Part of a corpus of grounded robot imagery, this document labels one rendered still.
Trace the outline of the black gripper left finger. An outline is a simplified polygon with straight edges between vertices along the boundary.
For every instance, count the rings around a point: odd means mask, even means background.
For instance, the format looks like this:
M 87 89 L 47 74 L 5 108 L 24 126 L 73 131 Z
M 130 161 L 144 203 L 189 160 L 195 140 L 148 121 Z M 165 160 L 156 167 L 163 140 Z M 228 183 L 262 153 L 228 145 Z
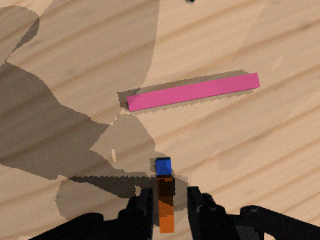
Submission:
M 153 225 L 153 190 L 147 188 L 129 199 L 117 219 L 86 213 L 28 240 L 152 240 Z

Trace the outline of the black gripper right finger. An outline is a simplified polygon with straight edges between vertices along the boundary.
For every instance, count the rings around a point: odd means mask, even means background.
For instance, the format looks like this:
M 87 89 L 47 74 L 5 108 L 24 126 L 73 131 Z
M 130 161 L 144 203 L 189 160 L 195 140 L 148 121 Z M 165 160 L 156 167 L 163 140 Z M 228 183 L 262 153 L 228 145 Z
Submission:
M 240 215 L 226 214 L 198 186 L 187 187 L 187 207 L 193 240 L 264 240 L 264 233 L 275 240 L 320 240 L 319 226 L 261 206 L 244 206 Z

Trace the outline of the orange rod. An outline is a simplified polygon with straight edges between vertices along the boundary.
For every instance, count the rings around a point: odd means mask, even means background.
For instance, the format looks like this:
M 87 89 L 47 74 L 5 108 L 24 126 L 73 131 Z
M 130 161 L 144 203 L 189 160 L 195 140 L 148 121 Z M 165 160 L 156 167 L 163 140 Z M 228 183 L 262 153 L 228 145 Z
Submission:
M 157 175 L 160 233 L 174 233 L 172 174 Z

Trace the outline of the pink rod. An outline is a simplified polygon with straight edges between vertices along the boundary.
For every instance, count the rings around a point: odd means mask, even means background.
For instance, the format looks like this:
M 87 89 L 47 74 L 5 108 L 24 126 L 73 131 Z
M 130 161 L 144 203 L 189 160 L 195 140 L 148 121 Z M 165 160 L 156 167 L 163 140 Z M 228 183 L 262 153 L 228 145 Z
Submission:
M 127 96 L 127 101 L 132 112 L 258 87 L 258 73 L 252 73 Z

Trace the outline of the small blue block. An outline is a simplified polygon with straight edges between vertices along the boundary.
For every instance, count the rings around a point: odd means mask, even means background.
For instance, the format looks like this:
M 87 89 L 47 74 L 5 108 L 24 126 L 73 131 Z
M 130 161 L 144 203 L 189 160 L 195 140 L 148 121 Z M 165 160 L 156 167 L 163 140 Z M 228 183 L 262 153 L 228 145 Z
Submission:
M 157 169 L 157 175 L 172 174 L 171 158 L 170 157 L 156 158 L 156 169 Z

